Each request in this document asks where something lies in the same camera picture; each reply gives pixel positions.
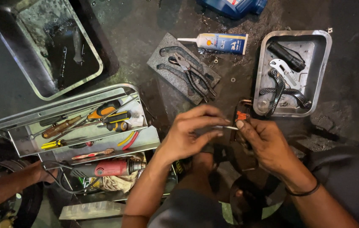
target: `carbon fiber lever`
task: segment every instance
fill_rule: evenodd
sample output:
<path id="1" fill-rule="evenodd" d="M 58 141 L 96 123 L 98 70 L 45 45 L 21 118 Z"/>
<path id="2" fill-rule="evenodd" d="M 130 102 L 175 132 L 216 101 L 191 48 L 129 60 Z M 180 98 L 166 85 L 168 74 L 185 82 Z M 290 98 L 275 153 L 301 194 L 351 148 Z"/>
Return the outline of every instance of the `carbon fiber lever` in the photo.
<path id="1" fill-rule="evenodd" d="M 272 69 L 268 72 L 268 75 L 275 80 L 277 85 L 275 88 L 275 99 L 272 104 L 272 107 L 267 111 L 267 113 L 265 113 L 265 117 L 267 118 L 273 115 L 285 90 L 285 81 L 282 78 L 282 75 L 279 74 L 278 70 Z"/>
<path id="2" fill-rule="evenodd" d="M 265 88 L 260 90 L 260 95 L 264 95 L 270 92 L 276 92 L 274 88 Z M 284 94 L 291 95 L 296 98 L 298 105 L 304 109 L 310 109 L 312 107 L 312 102 L 309 101 L 299 90 L 296 89 L 285 89 Z"/>

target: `hand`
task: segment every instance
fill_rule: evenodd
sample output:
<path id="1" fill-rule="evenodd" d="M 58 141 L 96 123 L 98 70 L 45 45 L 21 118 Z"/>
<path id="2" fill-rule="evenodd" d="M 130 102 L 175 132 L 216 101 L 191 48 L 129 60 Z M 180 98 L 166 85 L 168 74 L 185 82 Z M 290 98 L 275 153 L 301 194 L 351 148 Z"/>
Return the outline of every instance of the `hand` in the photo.
<path id="1" fill-rule="evenodd" d="M 300 163 L 275 122 L 251 118 L 249 123 L 239 120 L 236 125 L 251 143 L 260 164 L 270 172 L 284 175 Z"/>
<path id="2" fill-rule="evenodd" d="M 199 153 L 214 137 L 223 136 L 220 130 L 212 130 L 199 137 L 194 133 L 196 129 L 207 126 L 228 126 L 230 121 L 224 118 L 222 112 L 209 105 L 197 106 L 187 112 L 179 114 L 172 124 L 167 137 L 157 148 L 159 154 L 168 162 L 190 157 Z"/>
<path id="3" fill-rule="evenodd" d="M 42 182 L 42 181 L 45 181 L 48 183 L 54 182 L 54 179 L 41 166 L 41 161 L 37 161 L 37 162 L 27 166 L 26 168 L 30 168 L 33 170 L 36 182 Z M 57 178 L 58 169 L 53 169 L 53 170 L 49 170 L 49 171 L 55 178 Z"/>

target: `fingernail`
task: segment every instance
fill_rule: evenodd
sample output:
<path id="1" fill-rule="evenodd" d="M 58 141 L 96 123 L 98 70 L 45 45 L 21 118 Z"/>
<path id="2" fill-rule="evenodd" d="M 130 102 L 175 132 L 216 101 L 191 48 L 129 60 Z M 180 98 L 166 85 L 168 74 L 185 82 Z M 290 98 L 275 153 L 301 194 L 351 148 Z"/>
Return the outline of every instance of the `fingernail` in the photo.
<path id="1" fill-rule="evenodd" d="M 238 129 L 242 128 L 244 126 L 243 121 L 236 121 L 236 126 Z"/>

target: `power cord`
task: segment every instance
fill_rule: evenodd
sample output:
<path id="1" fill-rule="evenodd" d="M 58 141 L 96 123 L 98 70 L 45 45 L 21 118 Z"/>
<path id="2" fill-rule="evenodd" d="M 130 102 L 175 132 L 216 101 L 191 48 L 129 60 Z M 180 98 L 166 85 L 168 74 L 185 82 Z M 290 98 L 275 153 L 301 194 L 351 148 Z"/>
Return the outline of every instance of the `power cord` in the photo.
<path id="1" fill-rule="evenodd" d="M 90 187 L 92 187 L 99 179 L 100 177 L 97 177 L 94 181 L 92 181 L 91 184 L 89 184 L 88 186 L 86 186 L 85 188 L 81 189 L 81 190 L 77 190 L 77 191 L 73 191 L 73 190 L 69 190 L 67 188 L 65 188 L 62 184 L 62 180 L 63 180 L 63 177 L 64 177 L 64 173 L 66 171 L 66 169 L 63 169 L 61 172 L 58 173 L 57 175 L 57 178 L 52 174 L 50 173 L 48 170 L 45 169 L 44 167 L 44 163 L 53 163 L 53 164 L 57 164 L 61 167 L 64 167 L 64 168 L 67 168 L 67 169 L 72 169 L 73 167 L 66 163 L 66 162 L 56 162 L 56 161 L 43 161 L 41 163 L 41 166 L 43 167 L 43 169 L 45 170 L 46 173 L 48 173 L 50 175 L 51 178 L 53 178 L 54 182 L 64 191 L 68 192 L 68 193 L 71 193 L 71 194 L 87 194 L 87 193 L 93 193 L 93 192 L 98 192 L 99 190 L 94 190 L 94 191 L 85 191 L 85 190 L 88 190 Z"/>

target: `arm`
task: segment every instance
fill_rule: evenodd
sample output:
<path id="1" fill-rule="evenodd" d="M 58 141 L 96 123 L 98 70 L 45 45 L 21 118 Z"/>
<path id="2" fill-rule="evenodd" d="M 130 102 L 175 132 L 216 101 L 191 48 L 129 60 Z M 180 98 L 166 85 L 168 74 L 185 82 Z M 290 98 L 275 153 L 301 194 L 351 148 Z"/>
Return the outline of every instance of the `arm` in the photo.
<path id="1" fill-rule="evenodd" d="M 312 173 L 295 156 L 282 132 L 272 121 L 237 121 L 244 138 L 251 143 L 260 164 L 278 176 L 291 192 L 309 192 L 316 186 Z M 310 228 L 359 228 L 354 218 L 323 187 L 308 196 L 291 196 L 305 224 Z"/>
<path id="2" fill-rule="evenodd" d="M 45 173 L 39 161 L 18 172 L 0 177 L 0 204 L 28 186 L 40 181 L 53 182 L 53 179 L 49 178 Z"/>
<path id="3" fill-rule="evenodd" d="M 179 114 L 167 137 L 157 148 L 153 158 L 131 189 L 123 215 L 122 228 L 145 228 L 150 217 L 160 206 L 171 164 L 199 153 L 212 138 L 223 135 L 220 130 L 212 130 L 196 137 L 194 130 L 229 124 L 223 114 L 213 106 L 198 106 Z"/>

